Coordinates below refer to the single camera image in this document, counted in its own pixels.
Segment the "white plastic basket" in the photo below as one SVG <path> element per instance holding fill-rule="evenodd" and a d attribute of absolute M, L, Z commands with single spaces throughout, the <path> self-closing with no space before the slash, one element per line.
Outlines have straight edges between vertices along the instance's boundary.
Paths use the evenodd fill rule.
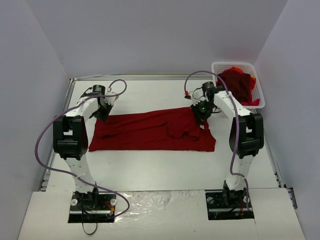
<path fill-rule="evenodd" d="M 250 74 L 252 77 L 255 77 L 256 83 L 254 86 L 254 89 L 251 93 L 252 95 L 252 100 L 260 99 L 260 104 L 258 106 L 244 106 L 246 109 L 262 109 L 266 103 L 265 103 L 265 98 L 262 93 L 262 89 L 259 83 L 258 75 L 255 70 L 255 67 L 250 64 L 250 63 L 245 63 L 245 62 L 232 62 L 232 61 L 216 61 L 212 63 L 211 68 L 212 72 L 215 74 L 220 74 L 224 70 L 227 70 L 232 67 L 237 67 L 243 70 L 244 73 Z M 213 76 L 213 83 L 216 85 L 216 81 L 218 81 L 216 76 Z"/>

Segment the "red shirt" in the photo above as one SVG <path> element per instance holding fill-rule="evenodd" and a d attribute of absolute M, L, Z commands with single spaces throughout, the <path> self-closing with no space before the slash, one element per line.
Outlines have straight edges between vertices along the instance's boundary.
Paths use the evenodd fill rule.
<path fill-rule="evenodd" d="M 96 121 L 89 151 L 193 150 L 213 152 L 216 140 L 209 125 L 196 124 L 190 107 L 111 115 Z"/>

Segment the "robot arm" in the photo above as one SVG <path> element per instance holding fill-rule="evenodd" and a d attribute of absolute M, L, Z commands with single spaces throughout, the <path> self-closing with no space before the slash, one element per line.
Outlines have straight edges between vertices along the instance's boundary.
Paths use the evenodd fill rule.
<path fill-rule="evenodd" d="M 189 95 L 193 104 L 191 109 L 195 115 L 197 124 L 207 120 L 213 113 L 214 108 L 220 108 L 229 119 L 232 120 L 229 145 L 231 151 L 236 144 L 236 114 L 234 106 L 229 95 L 222 86 L 214 86 L 209 81 L 202 85 L 203 97 L 196 92 Z M 237 155 L 235 156 L 232 171 L 247 177 L 250 165 L 259 150 L 264 146 L 264 126 L 263 118 L 259 113 L 252 113 L 244 108 L 231 95 L 239 117 L 239 141 L 237 146 Z M 246 188 L 244 178 L 239 175 L 229 173 L 224 186 L 226 191 L 226 201 L 230 201 L 234 192 L 244 191 Z"/>
<path fill-rule="evenodd" d="M 88 183 L 95 184 L 87 163 L 88 136 L 86 122 L 95 117 L 106 121 L 108 115 L 118 99 L 111 89 L 102 85 L 90 87 L 79 99 L 84 103 L 77 109 L 69 111 L 53 123 L 53 149 L 68 164 L 70 171 Z M 103 95 L 111 97 L 90 96 Z M 82 199 L 87 205 L 94 206 L 98 200 L 98 190 L 74 178 L 75 194 L 77 199 Z"/>

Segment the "white wall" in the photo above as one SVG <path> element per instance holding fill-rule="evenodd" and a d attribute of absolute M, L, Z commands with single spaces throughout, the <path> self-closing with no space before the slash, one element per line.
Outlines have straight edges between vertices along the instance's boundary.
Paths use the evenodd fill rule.
<path fill-rule="evenodd" d="M 63 107 L 68 79 L 25 0 L 0 1 L 0 239 L 18 238 L 43 170 L 34 157 L 42 128 Z M 52 137 L 40 156 L 48 159 Z"/>
<path fill-rule="evenodd" d="M 287 0 L 27 0 L 67 75 L 254 63 Z"/>
<path fill-rule="evenodd" d="M 290 0 L 256 63 L 265 131 L 307 240 L 320 239 L 320 1 Z"/>

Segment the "red cloth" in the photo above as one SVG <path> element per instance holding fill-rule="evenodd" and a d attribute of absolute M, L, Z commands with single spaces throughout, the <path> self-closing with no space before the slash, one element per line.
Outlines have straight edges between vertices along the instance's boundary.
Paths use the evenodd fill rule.
<path fill-rule="evenodd" d="M 196 124 L 190 107 L 111 115 L 96 120 L 89 151 L 194 150 L 213 152 L 216 140 L 209 125 Z"/>
<path fill-rule="evenodd" d="M 232 92 L 232 95 L 244 106 L 258 106 L 260 99 L 252 101 L 251 92 L 255 88 L 256 78 L 248 73 L 244 73 L 238 67 L 231 67 L 219 76 L 224 80 L 227 88 Z M 217 81 L 217 86 L 223 86 L 220 80 Z"/>

